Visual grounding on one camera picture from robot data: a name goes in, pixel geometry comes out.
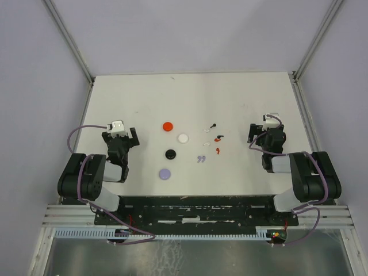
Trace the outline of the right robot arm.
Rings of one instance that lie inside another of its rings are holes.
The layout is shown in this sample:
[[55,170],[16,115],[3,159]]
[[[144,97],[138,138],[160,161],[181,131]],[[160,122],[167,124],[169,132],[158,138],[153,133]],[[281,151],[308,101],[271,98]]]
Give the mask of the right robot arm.
[[304,207],[322,204],[341,196],[342,187],[329,155],[325,151],[294,152],[285,154],[284,125],[265,127],[250,124],[249,149],[262,153],[262,167],[268,173],[289,174],[292,187],[277,194],[272,206],[264,210],[264,219],[277,225],[285,212],[295,212]]

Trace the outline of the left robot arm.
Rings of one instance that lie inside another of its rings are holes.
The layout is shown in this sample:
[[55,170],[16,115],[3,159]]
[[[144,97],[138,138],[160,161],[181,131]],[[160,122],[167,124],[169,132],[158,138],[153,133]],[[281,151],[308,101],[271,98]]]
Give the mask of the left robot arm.
[[121,206],[120,197],[103,187],[104,182],[124,183],[129,173],[129,150],[140,145],[135,128],[128,135],[121,121],[104,127],[102,138],[107,154],[72,153],[57,183],[61,197],[73,198],[100,211],[107,210],[107,217],[114,224],[127,219],[127,210]]

